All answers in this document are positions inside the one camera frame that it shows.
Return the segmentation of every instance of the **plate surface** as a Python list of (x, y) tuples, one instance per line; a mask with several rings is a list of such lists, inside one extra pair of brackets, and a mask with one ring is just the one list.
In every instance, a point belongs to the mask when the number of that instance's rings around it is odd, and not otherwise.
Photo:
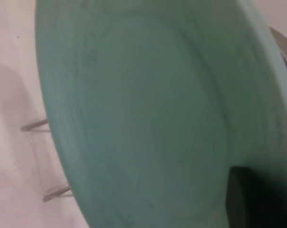
[(38, 0), (36, 38), (90, 226), (227, 228), (232, 165), (287, 199), (287, 70), (248, 1)]

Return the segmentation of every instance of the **white wall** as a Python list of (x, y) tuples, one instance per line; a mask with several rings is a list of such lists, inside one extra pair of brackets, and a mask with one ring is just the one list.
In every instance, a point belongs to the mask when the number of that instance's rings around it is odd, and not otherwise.
[(34, 0), (0, 0), (0, 228), (84, 228), (74, 198), (42, 202), (67, 184), (50, 135), (20, 131), (45, 116), (34, 7)]
[(287, 0), (253, 0), (269, 25), (287, 37)]

